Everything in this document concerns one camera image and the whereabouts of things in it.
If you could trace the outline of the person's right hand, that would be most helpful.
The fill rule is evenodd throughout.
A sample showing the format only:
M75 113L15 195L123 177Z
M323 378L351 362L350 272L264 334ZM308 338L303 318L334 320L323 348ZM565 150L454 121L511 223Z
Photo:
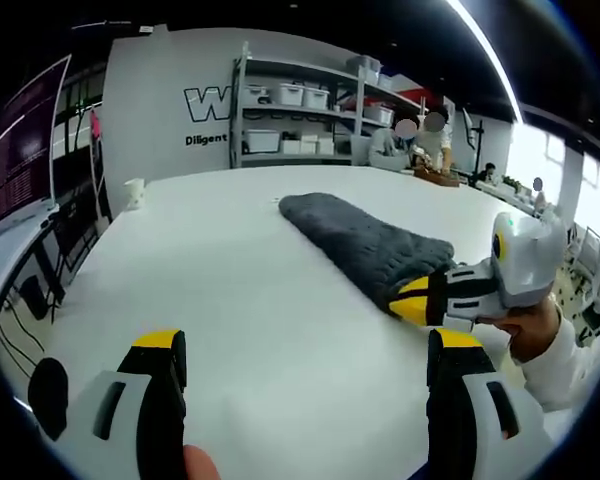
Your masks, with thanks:
M511 356L521 363L539 357L550 347L560 323L559 310L550 297L531 307L512 308L493 321L496 328L510 335Z

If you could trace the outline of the person's left hand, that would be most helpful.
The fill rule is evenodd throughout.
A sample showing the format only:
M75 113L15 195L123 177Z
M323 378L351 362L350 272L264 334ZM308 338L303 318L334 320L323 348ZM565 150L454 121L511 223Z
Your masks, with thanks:
M184 445L183 455L188 480L221 479L216 465L204 450L194 445Z

